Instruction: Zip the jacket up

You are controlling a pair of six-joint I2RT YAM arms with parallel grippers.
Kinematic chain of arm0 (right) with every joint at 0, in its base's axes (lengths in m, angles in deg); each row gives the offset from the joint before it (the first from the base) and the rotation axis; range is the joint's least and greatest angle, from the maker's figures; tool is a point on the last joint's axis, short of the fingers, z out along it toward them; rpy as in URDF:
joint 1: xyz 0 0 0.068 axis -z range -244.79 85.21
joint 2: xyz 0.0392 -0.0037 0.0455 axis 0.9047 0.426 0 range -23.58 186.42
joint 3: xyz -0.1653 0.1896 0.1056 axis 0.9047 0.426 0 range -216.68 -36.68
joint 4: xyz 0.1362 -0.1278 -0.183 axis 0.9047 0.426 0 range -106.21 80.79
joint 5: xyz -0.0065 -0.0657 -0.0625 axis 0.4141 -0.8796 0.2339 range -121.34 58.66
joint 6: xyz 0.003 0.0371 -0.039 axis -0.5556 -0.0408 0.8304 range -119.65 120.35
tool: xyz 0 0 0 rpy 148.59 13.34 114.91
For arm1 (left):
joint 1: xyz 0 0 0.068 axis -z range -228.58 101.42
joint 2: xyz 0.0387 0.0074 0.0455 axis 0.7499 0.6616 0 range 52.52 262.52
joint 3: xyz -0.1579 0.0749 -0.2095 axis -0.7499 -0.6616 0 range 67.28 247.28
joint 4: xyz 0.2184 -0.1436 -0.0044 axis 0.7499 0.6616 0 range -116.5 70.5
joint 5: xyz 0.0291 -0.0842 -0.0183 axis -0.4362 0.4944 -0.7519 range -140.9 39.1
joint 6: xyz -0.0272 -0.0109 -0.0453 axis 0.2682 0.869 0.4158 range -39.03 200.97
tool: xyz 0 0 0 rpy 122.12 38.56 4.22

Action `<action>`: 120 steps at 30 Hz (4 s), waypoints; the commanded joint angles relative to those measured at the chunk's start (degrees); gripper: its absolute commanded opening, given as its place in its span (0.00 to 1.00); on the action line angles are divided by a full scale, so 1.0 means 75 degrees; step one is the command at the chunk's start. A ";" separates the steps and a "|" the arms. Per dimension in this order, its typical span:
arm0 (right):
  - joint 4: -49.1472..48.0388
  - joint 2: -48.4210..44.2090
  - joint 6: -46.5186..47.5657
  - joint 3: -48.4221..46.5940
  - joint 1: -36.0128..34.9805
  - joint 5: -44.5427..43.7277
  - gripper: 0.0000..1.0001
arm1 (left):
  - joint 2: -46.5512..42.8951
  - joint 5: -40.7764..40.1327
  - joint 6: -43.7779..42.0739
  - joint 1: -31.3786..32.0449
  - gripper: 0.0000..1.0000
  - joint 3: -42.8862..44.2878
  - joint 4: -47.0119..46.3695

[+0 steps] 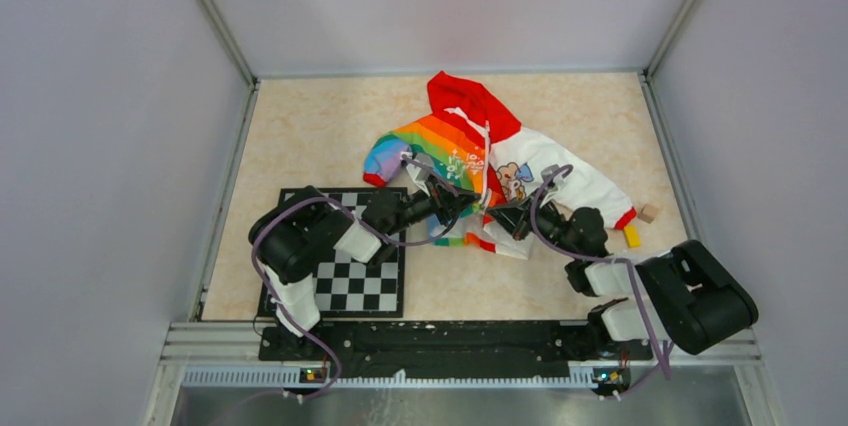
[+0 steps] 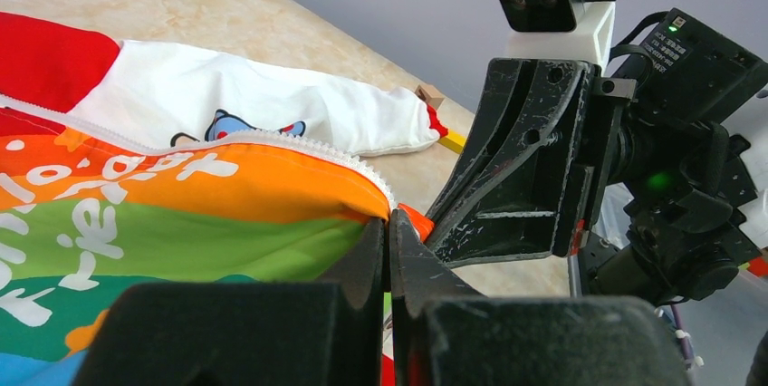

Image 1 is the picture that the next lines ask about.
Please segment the rainbow and white kids jacket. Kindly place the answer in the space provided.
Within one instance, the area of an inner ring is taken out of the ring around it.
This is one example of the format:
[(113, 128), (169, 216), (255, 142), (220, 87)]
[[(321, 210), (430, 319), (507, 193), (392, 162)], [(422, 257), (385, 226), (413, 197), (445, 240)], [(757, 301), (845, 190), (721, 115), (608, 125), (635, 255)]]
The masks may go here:
[(405, 161), (413, 157), (453, 186), (480, 194), (451, 230), (428, 218), (436, 245), (476, 246), (528, 258), (532, 240), (512, 238), (489, 211), (530, 198), (564, 165), (572, 165), (572, 172), (553, 182), (542, 205), (595, 208), (606, 229), (622, 230), (636, 218), (633, 202), (619, 186), (563, 145), (524, 126), (482, 84), (441, 71), (428, 81), (427, 93), (430, 114), (379, 137), (364, 160), (363, 179), (384, 187), (401, 171), (415, 178), (420, 168)]

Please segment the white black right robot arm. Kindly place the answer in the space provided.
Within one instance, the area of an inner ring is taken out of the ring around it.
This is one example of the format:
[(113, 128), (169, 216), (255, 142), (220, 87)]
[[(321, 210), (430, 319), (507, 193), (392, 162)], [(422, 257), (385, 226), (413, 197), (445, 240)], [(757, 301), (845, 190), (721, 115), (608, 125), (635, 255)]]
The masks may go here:
[(576, 292), (609, 298), (591, 311), (586, 331), (589, 350), (600, 358), (614, 357), (627, 341), (651, 339), (697, 355), (759, 319), (753, 297), (698, 240), (654, 256), (613, 256), (596, 208), (565, 216), (526, 198), (488, 214), (513, 239), (535, 237), (565, 252), (565, 274)]

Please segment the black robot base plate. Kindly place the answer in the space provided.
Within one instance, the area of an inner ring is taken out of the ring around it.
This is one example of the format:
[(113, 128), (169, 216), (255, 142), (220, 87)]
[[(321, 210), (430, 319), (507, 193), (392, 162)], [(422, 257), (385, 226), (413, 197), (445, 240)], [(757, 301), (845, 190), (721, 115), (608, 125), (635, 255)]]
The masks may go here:
[(262, 332), (262, 361), (339, 363), (344, 379), (557, 378), (572, 361), (613, 357), (612, 347), (582, 322), (323, 321), (316, 342), (283, 327)]

